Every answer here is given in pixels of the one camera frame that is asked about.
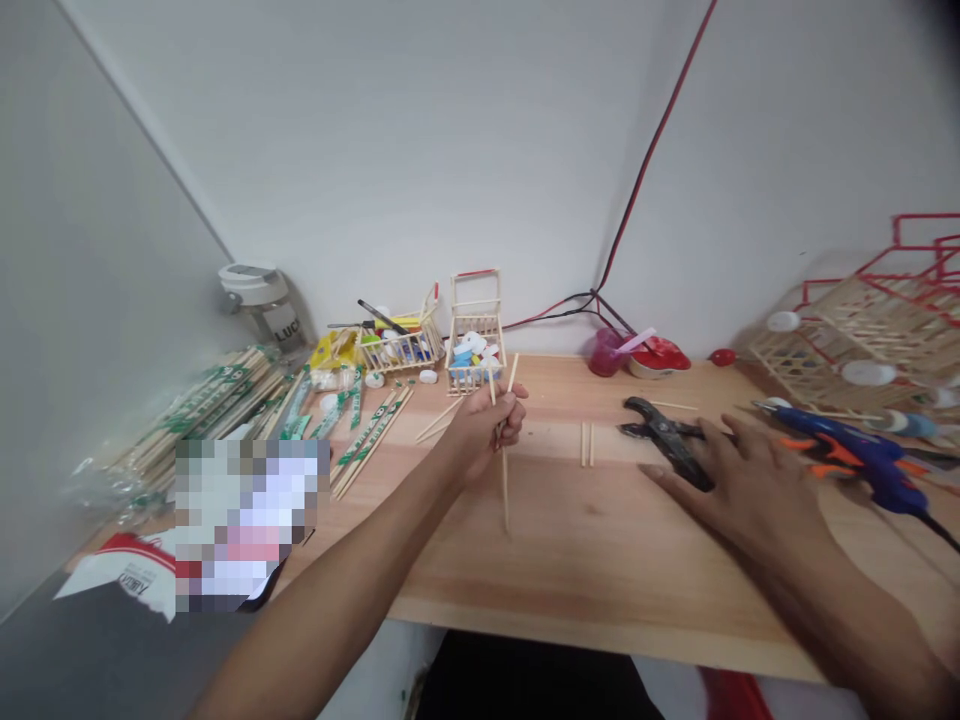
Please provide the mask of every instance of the label on jar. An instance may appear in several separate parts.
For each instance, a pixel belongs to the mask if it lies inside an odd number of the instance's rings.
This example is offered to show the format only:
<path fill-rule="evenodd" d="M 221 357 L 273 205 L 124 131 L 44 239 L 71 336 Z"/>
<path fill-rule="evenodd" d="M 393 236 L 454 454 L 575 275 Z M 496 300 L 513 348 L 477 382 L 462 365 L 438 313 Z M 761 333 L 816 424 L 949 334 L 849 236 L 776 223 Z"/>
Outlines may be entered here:
<path fill-rule="evenodd" d="M 300 318 L 290 303 L 268 310 L 263 314 L 263 319 L 267 321 L 281 352 L 290 352 L 303 346 Z"/>

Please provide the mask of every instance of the floor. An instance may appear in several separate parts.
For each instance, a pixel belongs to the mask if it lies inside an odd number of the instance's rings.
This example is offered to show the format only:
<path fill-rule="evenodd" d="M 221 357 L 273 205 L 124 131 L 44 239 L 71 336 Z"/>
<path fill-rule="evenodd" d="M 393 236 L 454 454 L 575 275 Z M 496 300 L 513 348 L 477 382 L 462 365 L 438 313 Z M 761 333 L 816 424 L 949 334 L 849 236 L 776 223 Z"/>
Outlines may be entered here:
<path fill-rule="evenodd" d="M 56 573 L 0 625 L 0 717 L 183 717 L 255 615 L 206 613 L 172 623 L 116 585 L 61 600 Z M 436 656 L 444 630 L 383 623 L 322 720 L 400 720 L 416 674 Z M 695 667 L 634 657 L 667 720 L 703 720 Z M 866 720 L 856 697 L 836 688 L 760 680 L 776 720 Z"/>
<path fill-rule="evenodd" d="M 443 639 L 440 628 L 386 621 L 318 720 L 400 720 L 417 672 Z M 707 697 L 692 665 L 634 656 L 654 704 L 667 720 L 705 720 Z M 849 690 L 758 678 L 775 720 L 868 720 Z"/>

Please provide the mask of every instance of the black pants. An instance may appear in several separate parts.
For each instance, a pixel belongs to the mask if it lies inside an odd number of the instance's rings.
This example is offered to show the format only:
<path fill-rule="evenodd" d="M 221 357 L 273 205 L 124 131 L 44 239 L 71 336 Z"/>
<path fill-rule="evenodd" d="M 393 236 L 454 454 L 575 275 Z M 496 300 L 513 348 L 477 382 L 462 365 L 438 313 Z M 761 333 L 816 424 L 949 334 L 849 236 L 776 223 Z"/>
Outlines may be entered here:
<path fill-rule="evenodd" d="M 663 720 L 626 655 L 451 630 L 417 720 Z"/>

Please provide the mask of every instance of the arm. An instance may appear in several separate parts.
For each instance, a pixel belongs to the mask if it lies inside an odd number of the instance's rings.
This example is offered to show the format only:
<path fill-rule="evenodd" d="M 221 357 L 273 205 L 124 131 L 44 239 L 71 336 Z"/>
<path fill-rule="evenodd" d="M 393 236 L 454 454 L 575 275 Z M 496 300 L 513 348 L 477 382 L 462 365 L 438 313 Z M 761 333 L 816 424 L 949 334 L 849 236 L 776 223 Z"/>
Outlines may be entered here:
<path fill-rule="evenodd" d="M 333 696 L 373 639 L 423 546 L 525 415 L 521 385 L 493 407 L 477 392 L 427 457 L 374 512 L 271 602 L 204 692 L 193 718 L 308 718 Z"/>
<path fill-rule="evenodd" d="M 660 467 L 644 471 L 694 518 L 728 540 L 775 606 L 829 655 L 875 717 L 953 717 L 957 680 L 919 625 L 847 557 L 793 453 L 737 420 L 737 447 L 701 420 L 697 459 L 716 483 L 701 493 Z"/>

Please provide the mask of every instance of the white wall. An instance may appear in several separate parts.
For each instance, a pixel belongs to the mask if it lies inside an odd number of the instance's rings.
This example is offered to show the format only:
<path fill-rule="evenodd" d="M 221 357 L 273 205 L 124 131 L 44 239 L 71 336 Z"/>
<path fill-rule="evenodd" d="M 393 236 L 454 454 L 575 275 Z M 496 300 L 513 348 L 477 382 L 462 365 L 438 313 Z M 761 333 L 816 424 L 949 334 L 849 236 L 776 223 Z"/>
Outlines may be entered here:
<path fill-rule="evenodd" d="M 247 340 L 226 260 L 52 2 L 0 4 L 0 617 L 100 513 L 77 464 Z"/>
<path fill-rule="evenodd" d="M 707 6 L 64 2 L 227 247 L 279 263 L 314 326 L 491 265 L 505 321 L 589 287 Z M 703 356 L 811 268 L 856 267 L 890 215 L 956 209 L 955 79 L 915 8 L 720 0 L 607 288 L 633 324 Z M 592 326 L 509 347 L 573 352 Z"/>

